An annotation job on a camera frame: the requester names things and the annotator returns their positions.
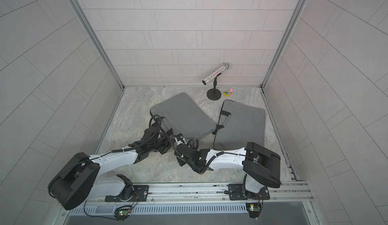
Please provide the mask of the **grey laptop bag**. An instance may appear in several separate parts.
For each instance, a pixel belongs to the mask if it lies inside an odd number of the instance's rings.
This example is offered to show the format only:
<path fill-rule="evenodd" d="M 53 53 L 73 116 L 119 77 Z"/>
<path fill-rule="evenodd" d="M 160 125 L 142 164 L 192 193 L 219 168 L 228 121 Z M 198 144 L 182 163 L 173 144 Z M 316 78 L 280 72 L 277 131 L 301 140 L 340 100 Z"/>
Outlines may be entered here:
<path fill-rule="evenodd" d="M 265 109 L 225 100 L 213 132 L 213 148 L 220 151 L 235 150 L 246 147 L 248 142 L 264 146 L 265 123 Z"/>
<path fill-rule="evenodd" d="M 201 140 L 216 130 L 216 123 L 185 92 L 156 104 L 150 114 L 162 117 L 162 130 L 185 138 Z"/>

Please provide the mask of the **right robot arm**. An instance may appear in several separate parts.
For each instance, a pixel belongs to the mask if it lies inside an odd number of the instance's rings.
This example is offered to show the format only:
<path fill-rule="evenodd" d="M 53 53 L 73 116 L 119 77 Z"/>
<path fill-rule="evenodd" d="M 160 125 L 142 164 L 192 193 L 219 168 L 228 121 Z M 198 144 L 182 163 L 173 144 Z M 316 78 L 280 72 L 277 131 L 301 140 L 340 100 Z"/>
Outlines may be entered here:
<path fill-rule="evenodd" d="M 204 174 L 218 169 L 239 169 L 246 173 L 243 182 L 245 190 L 257 194 L 263 187 L 280 188 L 280 156 L 254 142 L 246 147 L 219 151 L 213 149 L 195 150 L 180 143 L 174 154 L 180 165 L 187 164 L 194 172 Z"/>

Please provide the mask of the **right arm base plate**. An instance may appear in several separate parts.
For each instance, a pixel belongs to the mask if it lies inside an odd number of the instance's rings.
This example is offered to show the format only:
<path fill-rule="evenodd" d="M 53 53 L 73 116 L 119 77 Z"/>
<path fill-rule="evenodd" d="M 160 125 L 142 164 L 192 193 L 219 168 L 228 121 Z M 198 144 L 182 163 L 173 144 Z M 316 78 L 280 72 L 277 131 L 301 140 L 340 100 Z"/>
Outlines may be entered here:
<path fill-rule="evenodd" d="M 230 200 L 269 200 L 270 195 L 267 187 L 262 187 L 259 193 L 252 193 L 245 189 L 243 184 L 229 184 L 226 195 Z"/>

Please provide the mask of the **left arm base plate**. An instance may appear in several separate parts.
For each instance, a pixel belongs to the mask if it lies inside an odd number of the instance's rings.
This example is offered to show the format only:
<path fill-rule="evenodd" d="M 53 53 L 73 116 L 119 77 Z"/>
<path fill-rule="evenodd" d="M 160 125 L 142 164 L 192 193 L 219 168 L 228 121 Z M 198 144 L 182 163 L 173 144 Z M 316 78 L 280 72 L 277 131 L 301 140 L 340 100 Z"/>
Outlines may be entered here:
<path fill-rule="evenodd" d="M 148 191 L 148 185 L 125 186 L 119 195 L 106 196 L 105 202 L 145 202 Z"/>

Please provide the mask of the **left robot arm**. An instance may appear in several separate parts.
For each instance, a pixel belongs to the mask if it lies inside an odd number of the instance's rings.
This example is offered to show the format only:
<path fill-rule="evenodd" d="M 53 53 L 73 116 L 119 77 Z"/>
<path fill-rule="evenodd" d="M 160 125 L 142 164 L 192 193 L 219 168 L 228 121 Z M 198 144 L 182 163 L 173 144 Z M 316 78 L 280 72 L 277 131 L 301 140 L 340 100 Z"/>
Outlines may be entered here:
<path fill-rule="evenodd" d="M 118 167 L 132 165 L 146 159 L 150 152 L 165 154 L 173 130 L 150 127 L 144 131 L 144 145 L 113 150 L 104 155 L 75 154 L 61 171 L 49 182 L 48 193 L 66 209 L 72 210 L 85 200 L 103 196 L 117 197 L 123 201 L 131 198 L 132 182 L 125 175 L 103 175 Z"/>

